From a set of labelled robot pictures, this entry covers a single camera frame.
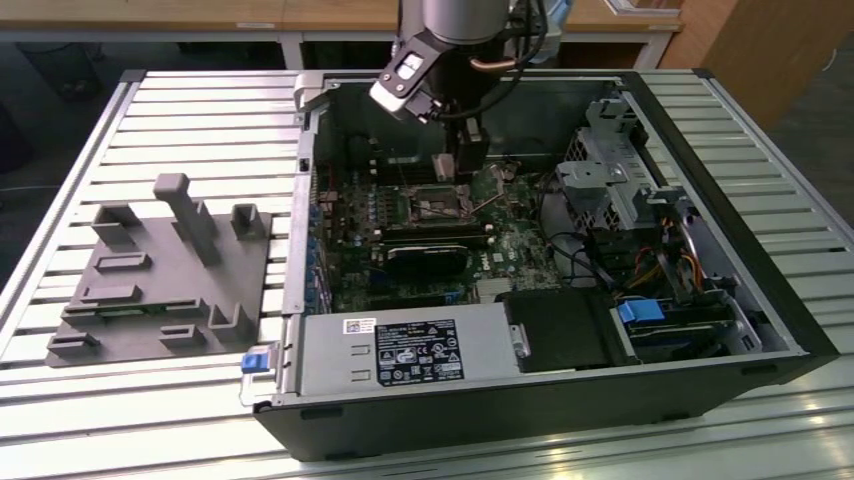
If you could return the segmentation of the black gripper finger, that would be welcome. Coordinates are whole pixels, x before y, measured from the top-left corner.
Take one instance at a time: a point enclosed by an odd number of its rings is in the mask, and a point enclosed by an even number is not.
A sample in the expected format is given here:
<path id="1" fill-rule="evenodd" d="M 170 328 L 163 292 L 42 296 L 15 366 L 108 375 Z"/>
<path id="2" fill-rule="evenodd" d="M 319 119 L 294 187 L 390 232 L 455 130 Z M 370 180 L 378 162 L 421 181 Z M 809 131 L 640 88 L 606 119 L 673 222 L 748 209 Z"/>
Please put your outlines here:
<path id="1" fill-rule="evenodd" d="M 475 133 L 461 132 L 457 140 L 457 173 L 473 174 L 483 168 L 490 149 L 490 134 L 487 130 Z"/>

